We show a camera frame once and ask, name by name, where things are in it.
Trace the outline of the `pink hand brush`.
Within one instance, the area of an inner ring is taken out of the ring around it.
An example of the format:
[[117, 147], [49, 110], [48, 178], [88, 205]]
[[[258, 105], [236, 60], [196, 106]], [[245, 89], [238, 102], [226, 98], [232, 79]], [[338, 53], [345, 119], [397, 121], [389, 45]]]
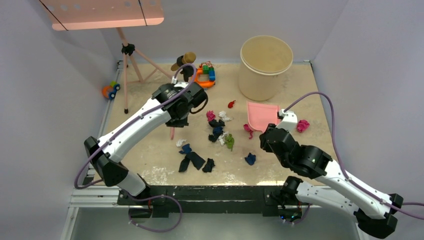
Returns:
[[174, 128], [174, 127], [172, 127], [172, 128], [170, 129], [170, 139], [171, 139], [171, 140], [173, 140], [173, 139], [174, 139], [174, 137], [175, 137], [175, 128]]

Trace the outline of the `pink dustpan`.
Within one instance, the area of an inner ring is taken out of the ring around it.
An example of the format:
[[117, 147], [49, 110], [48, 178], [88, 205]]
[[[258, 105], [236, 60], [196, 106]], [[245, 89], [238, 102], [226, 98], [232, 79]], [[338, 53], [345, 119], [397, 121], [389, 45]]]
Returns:
[[268, 124], [277, 125], [280, 122], [278, 112], [280, 107], [275, 104], [264, 104], [257, 102], [247, 103], [247, 124], [256, 132], [265, 132]]

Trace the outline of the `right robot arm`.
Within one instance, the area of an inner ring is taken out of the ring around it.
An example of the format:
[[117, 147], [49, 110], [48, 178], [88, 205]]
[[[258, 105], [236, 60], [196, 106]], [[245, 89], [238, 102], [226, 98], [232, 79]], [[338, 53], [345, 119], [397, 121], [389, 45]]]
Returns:
[[347, 171], [329, 154], [313, 145], [300, 145], [285, 129], [269, 124], [259, 136], [260, 148], [273, 153], [288, 176], [273, 199], [284, 208], [300, 202], [337, 211], [353, 220], [366, 234], [385, 239], [397, 227], [395, 213], [403, 198], [380, 192]]

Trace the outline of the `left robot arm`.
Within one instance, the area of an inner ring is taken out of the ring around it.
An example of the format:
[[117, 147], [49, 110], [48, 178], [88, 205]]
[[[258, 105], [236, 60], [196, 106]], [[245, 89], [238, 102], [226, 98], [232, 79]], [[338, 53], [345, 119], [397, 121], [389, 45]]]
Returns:
[[144, 137], [161, 125], [183, 128], [193, 108], [208, 102], [198, 83], [178, 82], [161, 85], [147, 102], [119, 127], [96, 139], [88, 137], [84, 147], [95, 171], [108, 187], [125, 190], [138, 205], [149, 199], [148, 185], [121, 161]]

